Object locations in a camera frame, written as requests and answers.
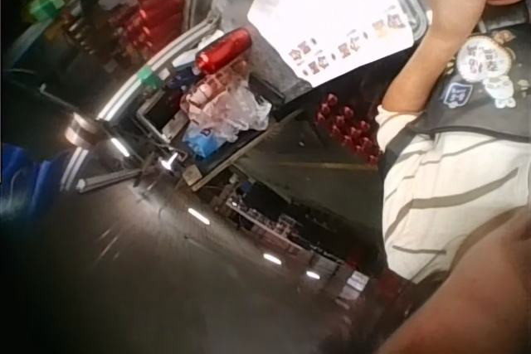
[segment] white striped shirt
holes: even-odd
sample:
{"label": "white striped shirt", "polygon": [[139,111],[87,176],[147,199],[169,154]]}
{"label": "white striped shirt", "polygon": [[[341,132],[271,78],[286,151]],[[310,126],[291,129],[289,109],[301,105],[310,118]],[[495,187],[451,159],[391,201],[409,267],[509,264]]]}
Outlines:
{"label": "white striped shirt", "polygon": [[[380,107],[380,147],[385,149],[416,117]],[[384,182],[382,230],[389,268],[414,280],[448,269],[470,232],[529,203],[530,168],[526,143],[464,132],[440,133],[433,140],[416,136]]]}

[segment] blue cloth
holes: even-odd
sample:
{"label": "blue cloth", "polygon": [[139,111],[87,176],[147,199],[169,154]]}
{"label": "blue cloth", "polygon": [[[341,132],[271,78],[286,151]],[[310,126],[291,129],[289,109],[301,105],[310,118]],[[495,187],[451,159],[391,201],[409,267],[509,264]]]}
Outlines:
{"label": "blue cloth", "polygon": [[25,149],[2,145],[0,220],[29,221],[42,217],[59,195],[68,159],[63,152],[51,161],[34,162]]}

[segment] black vest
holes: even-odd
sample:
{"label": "black vest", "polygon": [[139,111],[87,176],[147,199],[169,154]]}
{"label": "black vest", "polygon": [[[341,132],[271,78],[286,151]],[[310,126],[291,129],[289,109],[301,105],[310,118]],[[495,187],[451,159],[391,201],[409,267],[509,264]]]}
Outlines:
{"label": "black vest", "polygon": [[417,134],[482,133],[531,141],[531,25],[471,36],[438,80],[425,112],[387,146],[385,179]]}

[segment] striped shirt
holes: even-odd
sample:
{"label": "striped shirt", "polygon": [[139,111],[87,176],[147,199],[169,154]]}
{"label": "striped shirt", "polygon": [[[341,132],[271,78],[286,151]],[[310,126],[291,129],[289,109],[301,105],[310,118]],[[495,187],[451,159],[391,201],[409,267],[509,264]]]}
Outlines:
{"label": "striped shirt", "polygon": [[[378,111],[382,149],[418,116]],[[413,280],[449,269],[470,232],[529,204],[530,167],[526,143],[465,132],[434,139],[417,135],[384,182],[382,231],[389,268]]]}

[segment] menu sheet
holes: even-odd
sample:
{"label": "menu sheet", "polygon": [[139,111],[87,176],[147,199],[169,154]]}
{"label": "menu sheet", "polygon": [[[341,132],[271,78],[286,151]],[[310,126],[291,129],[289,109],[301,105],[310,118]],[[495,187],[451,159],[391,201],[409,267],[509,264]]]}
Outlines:
{"label": "menu sheet", "polygon": [[312,87],[413,45],[398,0],[255,0],[247,17]]}

